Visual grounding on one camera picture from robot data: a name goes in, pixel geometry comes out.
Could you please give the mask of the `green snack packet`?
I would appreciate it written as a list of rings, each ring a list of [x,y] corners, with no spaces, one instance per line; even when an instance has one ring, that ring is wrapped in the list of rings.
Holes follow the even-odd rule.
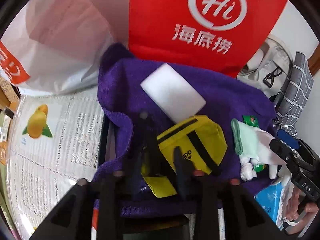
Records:
[[[256,116],[253,115],[243,115],[243,122],[248,126],[259,128],[259,122]]]

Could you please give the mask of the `mint green cloth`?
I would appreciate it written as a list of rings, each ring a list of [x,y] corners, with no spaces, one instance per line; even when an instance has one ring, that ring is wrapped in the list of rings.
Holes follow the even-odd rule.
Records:
[[[261,129],[244,124],[237,119],[231,120],[231,128],[236,154],[256,158],[259,145],[258,132],[261,132]]]

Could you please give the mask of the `yellow Adidas pouch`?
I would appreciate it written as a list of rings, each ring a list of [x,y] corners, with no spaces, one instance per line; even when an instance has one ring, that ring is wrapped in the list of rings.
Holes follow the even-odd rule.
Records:
[[[144,147],[141,175],[157,198],[178,194],[174,165],[174,149],[180,148],[182,158],[191,161],[197,170],[217,177],[219,165],[227,151],[222,128],[206,115],[188,118],[162,134],[150,135]]]

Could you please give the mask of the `white foam sponge block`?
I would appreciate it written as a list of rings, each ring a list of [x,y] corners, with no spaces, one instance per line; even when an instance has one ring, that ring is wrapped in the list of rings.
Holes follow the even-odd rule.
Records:
[[[176,124],[197,114],[206,105],[204,98],[167,63],[152,72],[140,86]]]

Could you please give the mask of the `grey checked cushion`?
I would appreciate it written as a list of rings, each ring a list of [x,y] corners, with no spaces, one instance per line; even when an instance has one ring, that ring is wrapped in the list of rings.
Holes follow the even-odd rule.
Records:
[[[313,83],[306,55],[300,51],[296,52],[290,74],[276,97],[278,104],[277,117],[274,120],[275,129],[283,129],[291,136],[298,137],[295,124],[308,101]]]

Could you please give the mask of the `blue tissue pack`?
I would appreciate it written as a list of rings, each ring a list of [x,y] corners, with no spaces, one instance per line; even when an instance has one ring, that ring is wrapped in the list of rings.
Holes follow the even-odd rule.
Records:
[[[294,185],[291,182],[286,186],[278,183],[263,189],[254,197],[279,229],[283,229],[285,220],[283,213],[289,198],[292,196],[293,188]]]

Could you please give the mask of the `beige backpack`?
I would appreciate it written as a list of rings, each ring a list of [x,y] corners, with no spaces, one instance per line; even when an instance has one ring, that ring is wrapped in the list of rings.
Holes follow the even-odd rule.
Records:
[[[280,38],[270,34],[236,78],[271,98],[280,92],[292,66],[290,50]]]

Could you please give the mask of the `purple towel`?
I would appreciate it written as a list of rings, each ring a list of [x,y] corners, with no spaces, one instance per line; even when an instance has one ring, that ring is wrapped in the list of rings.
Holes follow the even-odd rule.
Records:
[[[147,133],[159,135],[173,125],[140,86],[159,66],[159,62],[137,59],[120,43],[110,46],[101,58],[97,97],[106,118],[114,124],[116,158],[98,168],[94,181],[102,180],[117,170],[131,171]],[[239,178],[240,161],[234,151],[231,120],[252,115],[258,119],[262,130],[274,134],[276,111],[273,103],[262,91],[221,73],[179,64],[172,67],[206,101],[200,114],[208,116],[223,130],[228,148],[220,165],[220,175],[209,176],[210,181],[215,183]],[[133,185],[132,192],[123,198],[121,207],[122,217],[194,212],[192,201],[182,202],[176,196],[156,198],[143,179]]]

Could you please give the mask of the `red Haidilao paper bag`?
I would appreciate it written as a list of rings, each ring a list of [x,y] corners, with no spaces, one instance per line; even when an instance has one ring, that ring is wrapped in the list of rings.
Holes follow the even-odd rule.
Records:
[[[130,0],[129,50],[138,58],[235,77],[287,0]]]

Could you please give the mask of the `patterned book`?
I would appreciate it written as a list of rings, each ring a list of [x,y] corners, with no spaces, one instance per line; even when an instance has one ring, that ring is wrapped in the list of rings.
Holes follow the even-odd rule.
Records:
[[[14,88],[11,83],[9,83],[3,77],[0,77],[0,93],[1,93],[1,105],[9,106],[13,102],[19,102],[20,96],[17,89]]]

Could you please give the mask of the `white Miniso plastic bag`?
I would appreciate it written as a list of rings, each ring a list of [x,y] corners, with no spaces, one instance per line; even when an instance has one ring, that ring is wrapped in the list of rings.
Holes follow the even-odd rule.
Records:
[[[90,0],[30,0],[1,37],[1,75],[22,95],[69,93],[97,84],[113,42]]]

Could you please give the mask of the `brown wooden door frame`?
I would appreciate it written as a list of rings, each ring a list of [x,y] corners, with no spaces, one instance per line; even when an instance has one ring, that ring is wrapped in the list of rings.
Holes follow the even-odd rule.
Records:
[[[320,55],[319,50],[315,50],[313,55],[308,59],[309,70],[312,76],[314,76],[320,69]]]

